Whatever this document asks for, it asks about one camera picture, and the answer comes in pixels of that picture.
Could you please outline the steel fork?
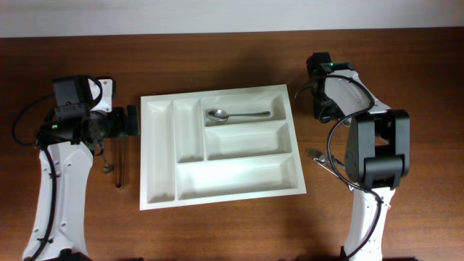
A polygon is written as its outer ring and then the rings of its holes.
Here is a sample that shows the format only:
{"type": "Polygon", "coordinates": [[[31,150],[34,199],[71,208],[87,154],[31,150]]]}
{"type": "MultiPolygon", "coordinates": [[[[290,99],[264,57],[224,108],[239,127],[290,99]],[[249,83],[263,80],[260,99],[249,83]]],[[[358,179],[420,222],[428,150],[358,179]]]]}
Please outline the steel fork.
{"type": "Polygon", "coordinates": [[[304,155],[307,157],[311,157],[312,159],[316,158],[319,160],[328,160],[328,156],[324,152],[314,149],[306,149],[304,155]]]}
{"type": "MultiPolygon", "coordinates": [[[[316,163],[318,163],[321,167],[323,167],[324,169],[326,169],[328,172],[330,172],[331,174],[335,175],[335,172],[334,172],[334,169],[331,167],[330,165],[330,162],[326,159],[324,160],[321,160],[321,159],[316,159],[314,158],[313,159],[316,163]]],[[[335,164],[335,166],[343,171],[346,170],[344,164],[342,162],[340,162],[338,159],[336,159],[335,157],[333,158],[333,163],[335,164]]]]}

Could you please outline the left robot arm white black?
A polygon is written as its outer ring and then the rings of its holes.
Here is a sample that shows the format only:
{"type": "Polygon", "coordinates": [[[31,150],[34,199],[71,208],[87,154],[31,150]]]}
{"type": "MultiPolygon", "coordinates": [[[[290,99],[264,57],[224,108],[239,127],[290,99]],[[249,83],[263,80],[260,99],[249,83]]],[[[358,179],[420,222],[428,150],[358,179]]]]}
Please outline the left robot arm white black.
{"type": "Polygon", "coordinates": [[[53,81],[56,106],[33,146],[39,149],[41,184],[24,260],[87,260],[84,236],[86,187],[104,142],[140,133],[135,105],[113,107],[115,80],[74,75],[53,81]]]}

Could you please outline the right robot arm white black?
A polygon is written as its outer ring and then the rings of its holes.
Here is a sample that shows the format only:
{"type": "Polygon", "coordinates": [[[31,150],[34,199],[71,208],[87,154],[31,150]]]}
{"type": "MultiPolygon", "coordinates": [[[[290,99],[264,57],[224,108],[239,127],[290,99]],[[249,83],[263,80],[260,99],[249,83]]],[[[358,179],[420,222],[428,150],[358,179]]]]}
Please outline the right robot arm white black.
{"type": "Polygon", "coordinates": [[[350,62],[327,52],[306,61],[315,118],[334,121],[326,140],[328,165],[353,191],[343,260],[382,260],[390,201],[410,169],[410,116],[379,101],[350,62]]]}

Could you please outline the steel tablespoon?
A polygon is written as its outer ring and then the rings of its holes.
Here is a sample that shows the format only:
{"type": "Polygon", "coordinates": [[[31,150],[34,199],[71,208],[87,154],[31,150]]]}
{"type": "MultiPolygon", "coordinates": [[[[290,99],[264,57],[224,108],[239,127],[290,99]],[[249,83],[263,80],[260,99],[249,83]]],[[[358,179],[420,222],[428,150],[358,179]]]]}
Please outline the steel tablespoon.
{"type": "Polygon", "coordinates": [[[206,111],[206,116],[208,119],[214,122],[226,122],[230,117],[269,117],[269,111],[263,112],[254,112],[254,113],[238,113],[238,114],[229,114],[223,109],[210,109],[206,111]]]}

